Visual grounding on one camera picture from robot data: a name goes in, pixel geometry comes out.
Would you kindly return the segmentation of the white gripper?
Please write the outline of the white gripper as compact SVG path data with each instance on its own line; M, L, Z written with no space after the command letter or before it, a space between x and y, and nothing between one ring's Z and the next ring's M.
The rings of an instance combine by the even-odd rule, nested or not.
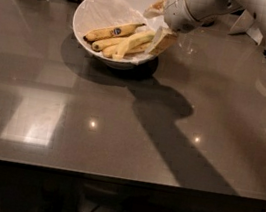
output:
M201 19L206 16L206 6L207 0L157 0L147 7L143 13L145 18L163 15L170 29L158 28L146 54L160 55L178 40L176 32L185 34L199 27Z

